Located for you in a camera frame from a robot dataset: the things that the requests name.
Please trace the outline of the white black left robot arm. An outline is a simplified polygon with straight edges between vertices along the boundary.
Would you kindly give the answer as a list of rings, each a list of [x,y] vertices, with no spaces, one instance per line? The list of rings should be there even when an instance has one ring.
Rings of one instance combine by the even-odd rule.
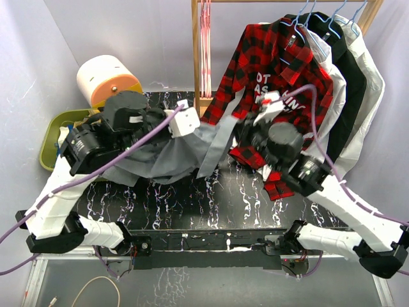
[[[99,111],[74,127],[64,139],[54,170],[35,204],[17,213],[29,231],[33,254],[63,254],[79,246],[101,246],[127,254],[132,236],[121,222],[98,222],[73,211],[96,178],[158,136],[168,136],[177,112],[151,108],[137,91],[121,91]]]

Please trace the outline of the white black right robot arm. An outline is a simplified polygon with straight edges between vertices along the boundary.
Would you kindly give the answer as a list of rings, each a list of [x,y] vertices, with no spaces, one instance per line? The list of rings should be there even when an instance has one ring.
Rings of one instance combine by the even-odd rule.
[[[408,224],[394,221],[338,181],[329,165],[302,153],[303,137],[290,123],[256,118],[240,120],[235,137],[251,145],[294,192],[331,211],[348,231],[319,228],[295,221],[281,239],[294,254],[322,250],[357,261],[377,277],[389,279],[408,256]]]

